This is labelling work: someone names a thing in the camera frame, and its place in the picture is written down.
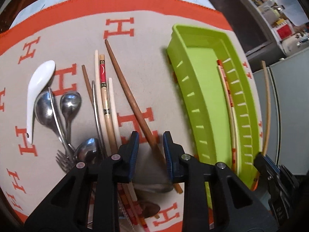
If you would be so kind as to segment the dark brown wooden chopstick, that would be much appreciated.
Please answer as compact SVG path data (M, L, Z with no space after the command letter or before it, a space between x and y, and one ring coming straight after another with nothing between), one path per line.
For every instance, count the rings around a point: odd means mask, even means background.
M143 113L141 112L131 89L123 75L123 72L116 60L116 57L112 51L110 43L108 40L105 40L105 45L107 48L107 52L110 56L111 63L114 67L116 75L118 77L119 83L124 91L125 97L127 98L128 104L131 107L132 112L134 113L135 119L140 130L143 132L144 138L146 140L145 143L141 144L141 155L138 157L137 165L138 165L138 176L139 177L150 177L154 176L157 178L161 178L165 180L165 184L156 184L154 187L151 187L150 184L144 184L144 188L142 191L151 192L151 193L168 193L175 192L177 194L182 194L183 190L181 186L177 184L172 184L168 180L168 176L166 174L166 161L165 157L162 154L160 147L157 143L157 137L155 137L150 130L147 122L143 117Z

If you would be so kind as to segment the cream chopstick red stripes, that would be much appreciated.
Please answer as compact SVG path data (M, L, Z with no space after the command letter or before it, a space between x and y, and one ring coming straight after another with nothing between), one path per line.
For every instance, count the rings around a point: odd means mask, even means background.
M109 99L110 99L110 111L111 111L111 115L112 115L113 129L114 129L114 133L115 133L117 148L119 148L122 145L122 142L121 142L121 135L120 135L120 131L119 131L119 124L118 124L118 118L117 118L117 111L116 111L115 95L114 95L114 87L113 87L113 79L112 78L108 78L108 93L109 93ZM137 197L136 197L135 190L134 190L132 183L128 184L128 191L130 193L132 201L136 202Z
M101 127L101 133L103 137L103 143L106 150L106 156L110 156L111 149L110 149L110 142L108 139L105 117L104 117L104 109L103 109L103 102L102 102L102 93L101 93L101 82L99 76L99 55L98 50L94 52L94 69L95 69L95 88L96 88L96 99L97 99L97 108L98 108L98 117L99 123Z

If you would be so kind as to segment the light tan wooden chopstick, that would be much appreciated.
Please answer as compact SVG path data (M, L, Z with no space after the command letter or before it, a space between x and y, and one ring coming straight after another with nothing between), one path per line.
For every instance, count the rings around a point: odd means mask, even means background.
M270 128L271 128L271 96L270 96L269 75L267 71L266 62L262 60L261 65L263 68L265 87L266 87L266 131L264 134L263 149L262 149L262 154L265 156L268 151Z

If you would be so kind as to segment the grey kitchen cabinet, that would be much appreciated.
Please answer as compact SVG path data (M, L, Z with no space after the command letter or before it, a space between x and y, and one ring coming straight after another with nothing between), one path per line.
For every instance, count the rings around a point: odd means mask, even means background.
M251 0L209 0L224 14L249 61L266 117L266 62L271 97L268 156L295 175L308 172L308 48L300 40L287 57L266 12Z

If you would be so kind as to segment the red bamboo printed chopstick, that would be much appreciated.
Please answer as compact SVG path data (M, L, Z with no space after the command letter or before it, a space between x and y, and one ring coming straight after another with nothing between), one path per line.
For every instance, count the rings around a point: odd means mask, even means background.
M110 103L107 90L107 79L105 70L105 55L99 55L99 77L101 82L101 95L103 103L103 111L105 117L105 125L108 135L108 140L110 143L110 150L112 154L117 153L117 143L113 128L112 116L110 113Z

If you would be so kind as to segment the red patterned chopstick in tray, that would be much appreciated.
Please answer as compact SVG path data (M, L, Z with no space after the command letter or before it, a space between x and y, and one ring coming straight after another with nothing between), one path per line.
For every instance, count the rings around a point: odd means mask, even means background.
M230 137L232 142L232 171L236 172L236 160L237 160L237 136L236 136L236 125L234 120L234 103L232 99L232 95L230 93L230 88L228 85L228 80L223 68L223 62L221 60L217 60L217 68L219 75L221 77L221 83L224 89L225 98L226 98L226 104L227 104L227 110L228 110L228 117L229 117L229 125L230 125Z

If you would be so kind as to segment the steel spoon near fork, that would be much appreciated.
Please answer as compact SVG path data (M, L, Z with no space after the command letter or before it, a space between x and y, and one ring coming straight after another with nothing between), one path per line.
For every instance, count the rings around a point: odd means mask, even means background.
M102 156L97 138L83 141L73 154L74 163L84 162L90 165L101 162Z

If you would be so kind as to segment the steel chopstick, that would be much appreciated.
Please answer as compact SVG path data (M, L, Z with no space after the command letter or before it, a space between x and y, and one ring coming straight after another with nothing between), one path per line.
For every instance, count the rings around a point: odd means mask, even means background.
M96 99L96 89L95 89L95 82L92 81L92 95L93 95L93 108L94 108L94 116L95 116L95 122L96 122L96 130L98 134L98 140L99 140L99 148L101 151L102 158L106 158L106 150L104 146L104 140L102 136L102 131L101 131L101 125L99 121L99 115L98 115L98 107L97 107L97 99Z

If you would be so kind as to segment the steel spoon under gripper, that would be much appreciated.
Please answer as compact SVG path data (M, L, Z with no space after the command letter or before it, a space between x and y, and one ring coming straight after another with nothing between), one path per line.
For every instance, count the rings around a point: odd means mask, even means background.
M134 189L137 192L137 200L141 206L144 218L155 217L158 219L160 206L149 200L146 200L144 193L167 193L173 190L173 186L169 183L157 184L141 184L133 183Z

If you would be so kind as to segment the steel fork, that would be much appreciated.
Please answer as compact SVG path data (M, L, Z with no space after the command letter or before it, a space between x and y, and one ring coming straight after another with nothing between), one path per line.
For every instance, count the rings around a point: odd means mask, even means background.
M69 156L66 156L60 150L57 150L57 154L55 156L56 162L58 166L62 169L64 173L69 173L70 170L76 165L77 161L71 159Z

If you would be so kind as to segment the small steel spoon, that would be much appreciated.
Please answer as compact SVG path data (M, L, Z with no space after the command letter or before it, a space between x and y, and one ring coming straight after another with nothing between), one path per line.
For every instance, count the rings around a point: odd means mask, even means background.
M60 109L65 118L65 138L71 142L71 124L81 107L82 98L77 91L68 91L61 96Z

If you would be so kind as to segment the green plastic utensil tray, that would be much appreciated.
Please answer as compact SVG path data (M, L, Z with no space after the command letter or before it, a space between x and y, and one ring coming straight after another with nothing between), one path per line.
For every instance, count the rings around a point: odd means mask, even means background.
M232 142L226 98L217 68L223 62L234 102L238 177L254 184L254 158L262 150L261 110L252 71L239 56L229 35L221 30L176 24L167 48L192 127L199 159L224 162L232 168Z

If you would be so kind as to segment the thin brown wooden chopstick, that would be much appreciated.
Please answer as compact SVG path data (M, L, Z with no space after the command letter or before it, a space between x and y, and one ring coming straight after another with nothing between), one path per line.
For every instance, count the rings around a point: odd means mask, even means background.
M88 78L88 74L87 74L85 65L82 65L82 72L83 72L83 77L84 77L86 89L87 89L87 92L88 92L88 96L90 98L91 104L93 104L92 87L90 85L90 81L89 81L89 78Z

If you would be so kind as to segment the orange beige H-pattern cloth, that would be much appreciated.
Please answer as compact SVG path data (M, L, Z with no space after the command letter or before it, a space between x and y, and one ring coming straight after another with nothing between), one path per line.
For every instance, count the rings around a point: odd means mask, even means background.
M57 150L65 153L65 148L51 129L38 122L35 112L32 145L27 141L28 83L46 61L55 61L56 67L42 91L53 93L57 111L64 93L77 91L82 98L71 128L74 148L89 138L98 138L94 105L82 72L85 65L92 87L95 50L105 55L107 90L108 78L113 79L122 145L137 131L139 157L141 144L146 142L111 63L107 39L162 154L163 133L169 131L175 143L199 159L167 53L176 24L225 32L247 61L221 12L182 0L69 0L43 9L1 34L1 189L25 231L89 230L87 221L93 218L95 206L95 197L89 195L85 212L73 225L68 216L52 218L39 211L38 206L65 176L55 159ZM132 184L165 183L154 176L139 177L137 161Z

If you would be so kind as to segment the large steel spoon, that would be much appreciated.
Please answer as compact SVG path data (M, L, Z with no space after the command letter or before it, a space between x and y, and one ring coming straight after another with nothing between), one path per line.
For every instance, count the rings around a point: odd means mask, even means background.
M58 115L53 94L42 91L35 101L35 117L38 122L51 129L65 148L66 156L73 155L73 149L65 139L64 128Z

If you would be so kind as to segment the white ceramic soup spoon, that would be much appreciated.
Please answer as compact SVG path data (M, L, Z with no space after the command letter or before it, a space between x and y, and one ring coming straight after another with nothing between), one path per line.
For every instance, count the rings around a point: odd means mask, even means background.
M27 89L27 108L26 108L26 134L27 141L32 145L33 143L33 129L34 129L34 108L35 101L41 91L45 88L51 80L55 71L55 61L49 60L42 63L32 74L28 83Z

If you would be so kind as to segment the cluttered shelf items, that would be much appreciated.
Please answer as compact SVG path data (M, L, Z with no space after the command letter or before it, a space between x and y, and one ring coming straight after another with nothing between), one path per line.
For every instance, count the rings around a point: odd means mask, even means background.
M286 56L308 48L308 9L301 0L250 0L271 26Z

